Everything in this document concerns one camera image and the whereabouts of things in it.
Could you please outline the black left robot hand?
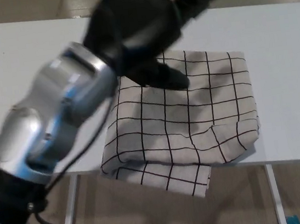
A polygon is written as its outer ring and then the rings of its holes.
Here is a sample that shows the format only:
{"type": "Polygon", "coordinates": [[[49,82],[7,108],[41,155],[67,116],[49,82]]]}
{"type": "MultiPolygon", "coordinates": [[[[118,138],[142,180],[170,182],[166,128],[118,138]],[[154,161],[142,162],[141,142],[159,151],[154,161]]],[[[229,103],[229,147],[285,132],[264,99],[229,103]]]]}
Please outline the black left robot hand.
{"type": "Polygon", "coordinates": [[[185,90],[188,77],[157,57],[175,43],[183,27],[213,0],[100,0],[83,45],[119,77],[142,87],[185,90]]]}

